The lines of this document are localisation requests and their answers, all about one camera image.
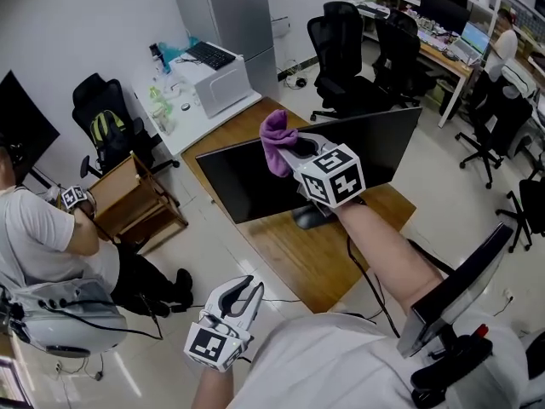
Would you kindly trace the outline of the person's white shirt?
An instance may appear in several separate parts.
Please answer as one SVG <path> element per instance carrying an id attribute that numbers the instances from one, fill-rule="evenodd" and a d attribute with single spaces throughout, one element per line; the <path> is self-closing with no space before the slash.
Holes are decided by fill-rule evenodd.
<path id="1" fill-rule="evenodd" d="M 517 409 L 529 385 L 515 333 L 479 308 L 455 322 L 459 335 L 489 328 L 491 356 L 447 389 L 436 409 Z M 438 339 L 403 358 L 394 338 L 348 314 L 315 314 L 279 325 L 261 345 L 228 409 L 416 409 L 410 377 L 432 364 Z"/>

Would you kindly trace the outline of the black keyboard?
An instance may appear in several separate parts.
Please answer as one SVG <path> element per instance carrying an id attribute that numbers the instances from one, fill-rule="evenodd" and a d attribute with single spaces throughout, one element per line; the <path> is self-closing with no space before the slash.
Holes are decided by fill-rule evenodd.
<path id="1" fill-rule="evenodd" d="M 196 43 L 186 53 L 216 71 L 236 60 L 235 55 L 206 42 Z"/>

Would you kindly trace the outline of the green drink bottles pack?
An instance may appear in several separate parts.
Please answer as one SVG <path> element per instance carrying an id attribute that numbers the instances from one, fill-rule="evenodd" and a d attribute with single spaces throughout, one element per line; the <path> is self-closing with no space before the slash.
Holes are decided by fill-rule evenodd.
<path id="1" fill-rule="evenodd" d="M 172 100 L 175 98 L 175 92 L 172 90 L 160 89 L 156 85 L 149 88 L 149 97 L 152 102 L 152 119 L 157 124 L 159 130 L 170 135 L 175 129 L 175 121 L 171 114 L 174 111 Z"/>

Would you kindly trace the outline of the black computer monitor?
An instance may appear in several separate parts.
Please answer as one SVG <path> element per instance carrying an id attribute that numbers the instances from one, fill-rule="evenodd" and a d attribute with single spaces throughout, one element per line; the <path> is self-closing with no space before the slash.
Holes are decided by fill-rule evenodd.
<path id="1" fill-rule="evenodd" d="M 344 118 L 300 128 L 346 144 L 359 157 L 366 189 L 389 183 L 399 167 L 421 116 L 420 107 Z M 294 152 L 317 156 L 325 151 Z M 197 162 L 232 220 L 239 224 L 301 208 L 309 200 L 294 172 L 277 177 L 267 167 L 257 139 L 220 148 L 197 157 Z M 324 215 L 331 209 L 316 204 Z"/>

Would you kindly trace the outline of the silver fridge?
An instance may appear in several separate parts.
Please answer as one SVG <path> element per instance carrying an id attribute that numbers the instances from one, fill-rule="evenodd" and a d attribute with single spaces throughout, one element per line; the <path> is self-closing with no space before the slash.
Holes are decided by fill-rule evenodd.
<path id="1" fill-rule="evenodd" d="M 279 100 L 268 0 L 175 0 L 188 34 L 244 58 L 251 87 Z"/>

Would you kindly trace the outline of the black flat screen panel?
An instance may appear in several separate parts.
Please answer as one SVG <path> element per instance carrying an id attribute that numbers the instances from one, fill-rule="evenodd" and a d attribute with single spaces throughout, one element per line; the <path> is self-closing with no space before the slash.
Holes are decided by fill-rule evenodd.
<path id="1" fill-rule="evenodd" d="M 478 299 L 495 275 L 512 235 L 512 228 L 499 224 L 464 263 L 411 306 L 398 343 L 403 357 L 420 351 Z"/>

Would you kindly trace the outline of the wooden table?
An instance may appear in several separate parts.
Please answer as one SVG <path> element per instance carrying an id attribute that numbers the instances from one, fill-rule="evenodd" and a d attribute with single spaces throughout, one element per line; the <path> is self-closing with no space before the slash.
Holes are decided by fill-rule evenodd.
<path id="1" fill-rule="evenodd" d="M 260 141 L 261 123 L 280 107 L 276 101 L 264 98 L 213 130 L 182 155 L 201 185 L 228 216 L 199 167 L 197 157 L 242 142 Z M 288 126 L 300 129 L 311 125 L 288 112 Z M 396 230 L 401 230 L 416 210 L 391 182 L 364 190 L 362 198 Z M 269 268 L 311 311 L 325 312 L 352 288 L 361 273 L 347 254 L 347 234 L 338 221 L 304 229 L 295 221 L 295 210 L 239 224 L 229 218 Z"/>

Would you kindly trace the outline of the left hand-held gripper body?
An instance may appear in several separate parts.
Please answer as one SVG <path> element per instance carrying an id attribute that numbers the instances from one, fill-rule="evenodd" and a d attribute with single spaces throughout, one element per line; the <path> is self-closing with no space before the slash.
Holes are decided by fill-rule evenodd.
<path id="1" fill-rule="evenodd" d="M 202 366 L 227 372 L 253 340 L 250 327 L 254 320 L 253 310 L 222 317 L 221 311 L 209 304 L 199 312 L 199 320 L 191 324 L 184 353 Z"/>

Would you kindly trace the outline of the small wooden cabinet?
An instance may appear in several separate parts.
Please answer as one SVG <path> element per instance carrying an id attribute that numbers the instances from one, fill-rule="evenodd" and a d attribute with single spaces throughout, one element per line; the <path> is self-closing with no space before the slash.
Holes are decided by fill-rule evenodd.
<path id="1" fill-rule="evenodd" d="M 167 228 L 188 226 L 178 200 L 131 153 L 89 189 L 94 222 L 103 239 L 137 249 Z"/>

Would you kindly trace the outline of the teal plastic bag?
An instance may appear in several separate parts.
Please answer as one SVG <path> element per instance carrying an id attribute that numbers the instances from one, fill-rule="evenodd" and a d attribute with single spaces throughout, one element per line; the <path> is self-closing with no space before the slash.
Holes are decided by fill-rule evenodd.
<path id="1" fill-rule="evenodd" d="M 158 48 L 159 51 L 162 53 L 164 62 L 166 64 L 169 64 L 172 60 L 177 59 L 188 50 L 188 47 L 181 48 L 166 42 L 159 42 Z"/>

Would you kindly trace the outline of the purple cloth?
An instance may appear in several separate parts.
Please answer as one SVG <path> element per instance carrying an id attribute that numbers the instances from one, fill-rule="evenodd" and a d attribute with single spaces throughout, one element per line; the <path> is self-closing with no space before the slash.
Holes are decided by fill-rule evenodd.
<path id="1" fill-rule="evenodd" d="M 287 123 L 288 113 L 278 109 L 266 117 L 259 129 L 267 167 L 277 177 L 286 177 L 291 172 L 279 149 L 293 147 L 298 140 L 298 130 L 288 130 Z"/>

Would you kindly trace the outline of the white table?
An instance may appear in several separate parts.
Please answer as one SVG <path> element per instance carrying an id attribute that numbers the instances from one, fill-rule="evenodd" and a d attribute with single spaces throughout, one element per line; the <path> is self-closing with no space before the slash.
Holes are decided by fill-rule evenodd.
<path id="1" fill-rule="evenodd" d="M 152 119 L 152 102 L 149 97 L 149 88 L 152 85 L 175 92 L 175 98 L 171 101 L 174 107 L 171 117 L 175 121 L 175 129 L 170 135 L 163 134 Z M 172 69 L 170 74 L 164 75 L 158 71 L 158 65 L 152 63 L 142 64 L 137 68 L 132 79 L 132 88 L 146 115 L 152 121 L 153 127 L 170 154 L 174 156 L 185 152 L 210 132 L 261 100 L 261 95 L 253 90 L 251 95 L 214 117 L 208 118 L 204 109 L 198 104 L 198 100 L 182 86 L 181 79 L 173 73 Z M 181 105 L 184 103 L 191 105 L 191 108 L 185 112 L 181 110 Z"/>

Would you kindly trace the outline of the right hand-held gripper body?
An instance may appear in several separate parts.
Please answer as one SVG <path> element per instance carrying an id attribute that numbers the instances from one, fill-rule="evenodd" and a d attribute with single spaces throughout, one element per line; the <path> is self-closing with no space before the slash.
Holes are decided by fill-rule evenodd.
<path id="1" fill-rule="evenodd" d="M 300 164 L 294 172 L 306 197 L 331 210 L 359 196 L 365 180 L 359 157 L 346 144 Z"/>

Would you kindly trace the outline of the black power strip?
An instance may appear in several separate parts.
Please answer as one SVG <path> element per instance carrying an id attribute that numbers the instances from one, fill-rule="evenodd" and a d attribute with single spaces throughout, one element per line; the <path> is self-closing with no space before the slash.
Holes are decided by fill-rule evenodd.
<path id="1" fill-rule="evenodd" d="M 301 70 L 290 68 L 290 69 L 286 69 L 279 72 L 277 74 L 277 78 L 279 82 L 285 80 L 287 77 L 290 77 L 290 76 L 295 76 L 296 78 L 309 78 L 312 76 L 315 70 L 316 70 L 315 66 L 311 66 Z"/>

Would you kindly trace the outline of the black office chair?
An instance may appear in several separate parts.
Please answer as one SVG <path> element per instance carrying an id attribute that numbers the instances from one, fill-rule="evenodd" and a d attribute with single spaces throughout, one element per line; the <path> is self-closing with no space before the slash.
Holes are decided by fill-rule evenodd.
<path id="1" fill-rule="evenodd" d="M 93 118 L 105 110 L 115 112 L 126 126 L 125 135 L 127 145 L 121 150 L 113 148 L 97 149 L 96 166 L 93 166 L 90 157 L 85 157 L 80 167 L 80 176 L 89 174 L 102 178 L 105 174 L 117 167 L 131 153 L 153 173 L 167 168 L 180 166 L 175 159 L 167 160 L 161 164 L 155 163 L 152 150 L 161 141 L 158 136 L 151 137 L 144 127 L 141 118 L 132 118 L 126 106 L 123 89 L 117 79 L 105 81 L 98 73 L 93 73 L 83 80 L 72 93 L 73 110 L 72 118 L 84 131 L 93 143 L 89 126 Z"/>
<path id="2" fill-rule="evenodd" d="M 312 121 L 319 116 L 339 119 L 392 107 L 387 93 L 360 75 L 363 28 L 356 6 L 343 1 L 325 3 L 324 14 L 308 21 L 307 32 L 319 64 L 314 86 L 324 108 L 312 112 Z"/>
<path id="3" fill-rule="evenodd" d="M 545 177 L 540 181 L 533 179 L 520 181 L 519 199 L 513 191 L 507 194 L 507 198 L 513 201 L 515 212 L 498 209 L 495 213 L 497 216 L 508 216 L 517 222 L 514 240 L 508 247 L 508 252 L 514 252 L 521 233 L 524 233 L 528 240 L 528 244 L 525 245 L 525 251 L 528 251 L 532 246 L 532 234 L 540 234 L 545 238 Z"/>
<path id="4" fill-rule="evenodd" d="M 468 162 L 481 159 L 487 175 L 487 189 L 492 188 L 491 170 L 502 165 L 517 132 L 531 117 L 532 105 L 528 97 L 535 89 L 531 79 L 525 80 L 524 70 L 517 71 L 504 65 L 494 72 L 484 102 L 469 116 L 473 136 L 462 132 L 455 135 L 457 141 L 464 140 L 475 149 L 459 167 L 463 169 Z"/>
<path id="5" fill-rule="evenodd" d="M 419 98 L 435 87 L 438 76 L 426 72 L 417 60 L 421 40 L 416 21 L 398 9 L 390 9 L 389 16 L 376 19 L 375 24 L 380 54 L 372 65 L 374 83 L 396 105 L 419 106 Z"/>

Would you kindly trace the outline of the yellow-green backpack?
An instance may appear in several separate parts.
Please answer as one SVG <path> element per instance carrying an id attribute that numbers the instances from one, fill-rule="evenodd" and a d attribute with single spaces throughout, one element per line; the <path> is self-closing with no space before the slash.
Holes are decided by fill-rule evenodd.
<path id="1" fill-rule="evenodd" d="M 111 110 L 97 114 L 89 126 L 91 138 L 97 149 L 124 148 L 127 145 L 125 130 L 126 126 L 121 118 Z"/>

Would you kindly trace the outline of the white-legged wooden-top desk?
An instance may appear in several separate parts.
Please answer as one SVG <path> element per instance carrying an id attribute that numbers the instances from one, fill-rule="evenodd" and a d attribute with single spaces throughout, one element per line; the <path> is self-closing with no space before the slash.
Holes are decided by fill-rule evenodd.
<path id="1" fill-rule="evenodd" d="M 356 7 L 360 15 L 364 18 L 363 36 L 375 42 L 379 42 L 376 28 L 374 28 L 373 32 L 366 30 L 367 22 L 370 20 L 375 20 L 377 16 L 379 16 L 379 18 L 382 19 L 383 16 L 387 14 L 387 12 L 381 11 L 378 8 L 375 8 L 373 6 L 369 6 L 366 3 L 356 3 Z M 470 79 L 473 73 L 473 68 L 463 64 L 459 60 L 454 61 L 454 60 L 448 59 L 441 51 L 439 51 L 438 49 L 435 49 L 433 46 L 429 45 L 428 43 L 422 43 L 419 54 L 423 58 L 426 58 L 434 62 L 436 65 L 440 66 L 443 70 L 448 72 L 450 75 L 456 76 L 458 78 L 455 84 L 454 91 L 452 92 L 451 98 L 449 102 L 447 103 L 447 107 L 445 111 L 441 114 L 441 118 L 438 123 L 438 126 L 440 128 L 443 128 L 444 125 L 449 120 L 449 116 L 454 110 L 456 103 L 461 99 L 462 91 L 467 81 Z"/>

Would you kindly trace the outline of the black mount with red tip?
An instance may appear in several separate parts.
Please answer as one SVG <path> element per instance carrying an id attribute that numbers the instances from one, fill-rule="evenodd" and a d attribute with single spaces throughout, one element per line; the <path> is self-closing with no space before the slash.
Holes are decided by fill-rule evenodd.
<path id="1" fill-rule="evenodd" d="M 433 409 L 445 401 L 446 390 L 475 370 L 492 354 L 493 343 L 481 324 L 472 334 L 457 336 L 452 325 L 439 332 L 443 349 L 431 353 L 433 363 L 412 374 L 411 398 L 417 409 Z"/>

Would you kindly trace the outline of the person's right forearm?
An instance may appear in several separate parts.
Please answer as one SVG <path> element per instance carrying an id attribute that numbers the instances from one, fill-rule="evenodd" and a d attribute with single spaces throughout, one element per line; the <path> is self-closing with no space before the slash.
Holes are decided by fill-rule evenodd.
<path id="1" fill-rule="evenodd" d="M 442 283 L 440 272 L 370 207 L 348 202 L 336 208 L 335 213 L 370 269 L 405 314 Z"/>

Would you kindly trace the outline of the person's left forearm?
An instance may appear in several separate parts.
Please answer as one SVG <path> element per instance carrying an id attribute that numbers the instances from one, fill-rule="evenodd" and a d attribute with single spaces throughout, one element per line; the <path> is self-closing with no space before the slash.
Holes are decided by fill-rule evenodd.
<path id="1" fill-rule="evenodd" d="M 233 368 L 226 372 L 205 368 L 192 402 L 192 409 L 234 409 L 234 398 Z"/>

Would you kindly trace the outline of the open laptop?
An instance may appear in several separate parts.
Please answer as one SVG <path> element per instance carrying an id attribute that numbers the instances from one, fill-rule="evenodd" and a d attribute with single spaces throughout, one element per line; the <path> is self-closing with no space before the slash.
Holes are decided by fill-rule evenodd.
<path id="1" fill-rule="evenodd" d="M 472 66 L 483 57 L 490 38 L 474 24 L 468 22 L 462 34 L 450 44 L 448 50 L 463 64 Z"/>

